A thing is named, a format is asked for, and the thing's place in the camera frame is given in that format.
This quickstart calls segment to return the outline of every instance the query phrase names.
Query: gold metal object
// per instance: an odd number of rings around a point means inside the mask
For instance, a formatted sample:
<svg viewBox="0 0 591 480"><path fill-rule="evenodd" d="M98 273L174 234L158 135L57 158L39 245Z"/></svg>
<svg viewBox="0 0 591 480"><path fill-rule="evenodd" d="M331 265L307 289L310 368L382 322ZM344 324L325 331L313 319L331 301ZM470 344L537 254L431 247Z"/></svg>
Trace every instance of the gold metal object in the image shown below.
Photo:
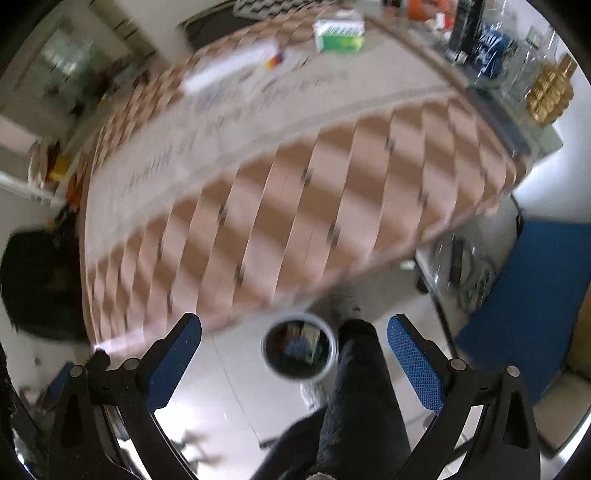
<svg viewBox="0 0 591 480"><path fill-rule="evenodd" d="M540 125L556 121L573 99L570 78L577 69L577 63L564 54L560 64L546 64L527 94L527 110Z"/></svg>

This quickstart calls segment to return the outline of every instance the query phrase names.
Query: white cup rim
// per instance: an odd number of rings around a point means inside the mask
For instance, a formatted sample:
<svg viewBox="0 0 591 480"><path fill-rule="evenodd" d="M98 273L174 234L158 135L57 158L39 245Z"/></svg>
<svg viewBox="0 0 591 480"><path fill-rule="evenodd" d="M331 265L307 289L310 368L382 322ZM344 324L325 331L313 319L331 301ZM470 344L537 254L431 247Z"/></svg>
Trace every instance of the white cup rim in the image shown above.
<svg viewBox="0 0 591 480"><path fill-rule="evenodd" d="M272 365L269 362L269 359L267 358L267 353L266 353L266 349L265 349L265 340L266 340L267 336L269 335L269 333L282 323L295 322L295 321L304 321L307 323L311 323L312 325L316 325L320 330L322 330L322 332L327 336L327 338L329 340L329 356L327 358L326 365L324 366L324 368L320 372L318 372L315 376L313 376L311 378L293 378L293 377L289 377L288 375L282 374L281 372L278 372L277 370L275 370L272 367ZM295 383L318 383L321 380L323 380L324 377L326 377L326 375L333 368L333 365L335 364L337 357L338 357L338 351L339 350L337 347L337 339L336 339L336 335L335 335L333 329L330 327L330 325L324 319L322 319L321 317L318 317L318 315L314 315L313 313L309 313L309 312L292 312L292 313L287 313L287 314L281 316L279 319L277 319L275 322L273 322L269 326L269 328L265 331L265 335L263 335L262 340L261 340L261 355L262 355L263 361L265 362L265 367L267 368L267 370L269 370L274 375L276 375L284 380L287 380L289 382L295 382Z"/></svg>

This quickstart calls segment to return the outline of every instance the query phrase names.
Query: black bottle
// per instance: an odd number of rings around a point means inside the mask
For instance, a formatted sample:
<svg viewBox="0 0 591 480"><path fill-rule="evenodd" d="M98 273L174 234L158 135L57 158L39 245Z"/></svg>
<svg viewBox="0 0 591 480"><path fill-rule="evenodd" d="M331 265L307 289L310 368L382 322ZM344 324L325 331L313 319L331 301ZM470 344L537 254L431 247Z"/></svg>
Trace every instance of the black bottle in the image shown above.
<svg viewBox="0 0 591 480"><path fill-rule="evenodd" d="M446 57L464 65L474 51L485 0L459 0Z"/></svg>

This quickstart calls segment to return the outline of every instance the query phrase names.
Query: person's leg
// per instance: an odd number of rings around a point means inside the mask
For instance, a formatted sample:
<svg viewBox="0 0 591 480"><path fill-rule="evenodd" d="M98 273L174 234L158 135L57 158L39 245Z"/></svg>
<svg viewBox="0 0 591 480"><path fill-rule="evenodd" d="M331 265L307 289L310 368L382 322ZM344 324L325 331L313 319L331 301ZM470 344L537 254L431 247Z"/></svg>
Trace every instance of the person's leg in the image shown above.
<svg viewBox="0 0 591 480"><path fill-rule="evenodd" d="M363 320L345 322L339 352L317 463L309 472L337 480L390 480L410 446L375 328Z"/></svg>
<svg viewBox="0 0 591 480"><path fill-rule="evenodd" d="M324 422L326 407L309 417L294 423L272 447L256 470L251 480L278 480L301 472L301 477L314 463L318 455L320 429Z"/></svg>

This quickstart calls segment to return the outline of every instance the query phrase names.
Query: green and white box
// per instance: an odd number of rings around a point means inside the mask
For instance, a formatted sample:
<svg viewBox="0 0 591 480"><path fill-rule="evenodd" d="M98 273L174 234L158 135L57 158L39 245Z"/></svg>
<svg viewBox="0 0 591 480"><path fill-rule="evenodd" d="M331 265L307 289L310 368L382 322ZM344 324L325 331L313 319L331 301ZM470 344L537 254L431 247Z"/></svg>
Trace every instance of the green and white box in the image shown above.
<svg viewBox="0 0 591 480"><path fill-rule="evenodd" d="M325 12L314 22L318 51L359 51L365 39L363 15L355 10Z"/></svg>

